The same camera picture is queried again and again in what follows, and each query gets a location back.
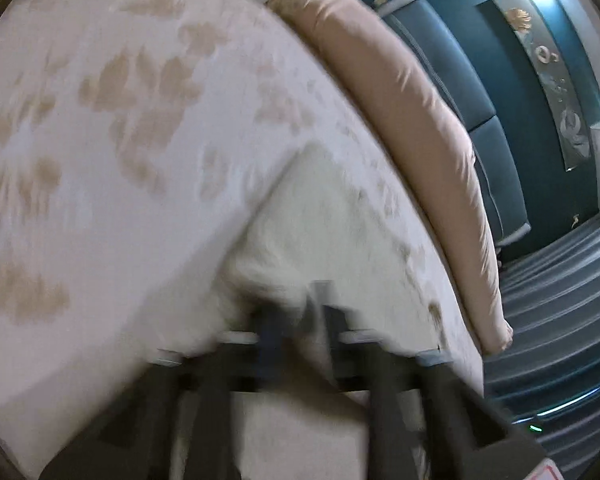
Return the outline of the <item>floral wall painting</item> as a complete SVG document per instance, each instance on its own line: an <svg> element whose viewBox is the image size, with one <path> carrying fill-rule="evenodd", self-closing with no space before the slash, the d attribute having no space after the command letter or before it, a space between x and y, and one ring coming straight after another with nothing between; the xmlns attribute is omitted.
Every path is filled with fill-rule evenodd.
<svg viewBox="0 0 600 480"><path fill-rule="evenodd" d="M532 0L492 0L526 52L543 90L567 172L591 158L588 126L565 59Z"/></svg>

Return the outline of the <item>cream knitted sweater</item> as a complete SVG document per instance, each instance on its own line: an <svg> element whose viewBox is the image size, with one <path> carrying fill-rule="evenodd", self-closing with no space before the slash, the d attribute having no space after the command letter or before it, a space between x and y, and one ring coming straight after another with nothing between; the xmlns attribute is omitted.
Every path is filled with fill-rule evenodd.
<svg viewBox="0 0 600 480"><path fill-rule="evenodd" d="M265 302L290 322L282 382L242 404L240 462L250 478L362 477L364 399L335 389L323 307L350 309L356 327L393 350L442 349L439 308L411 254L324 148L305 148L276 182L214 286L229 321L245 323Z"/></svg>

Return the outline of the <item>teal padded headboard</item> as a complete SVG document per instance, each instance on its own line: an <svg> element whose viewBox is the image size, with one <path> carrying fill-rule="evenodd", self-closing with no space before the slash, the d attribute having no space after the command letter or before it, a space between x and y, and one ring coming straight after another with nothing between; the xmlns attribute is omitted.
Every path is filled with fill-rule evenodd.
<svg viewBox="0 0 600 480"><path fill-rule="evenodd" d="M415 53L465 126L495 247L521 240L531 226L514 158L489 93L460 43L427 0L390 0L376 12Z"/></svg>

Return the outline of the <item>white floral bed blanket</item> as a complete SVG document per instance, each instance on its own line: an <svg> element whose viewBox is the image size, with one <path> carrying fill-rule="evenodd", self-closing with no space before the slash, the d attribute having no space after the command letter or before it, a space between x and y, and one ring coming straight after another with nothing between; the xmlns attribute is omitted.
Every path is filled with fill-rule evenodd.
<svg viewBox="0 0 600 480"><path fill-rule="evenodd" d="M411 248L460 374L483 365L373 129L249 0L26 0L0 21L0 442L37 477L163 350L238 323L216 272L318 145Z"/></svg>

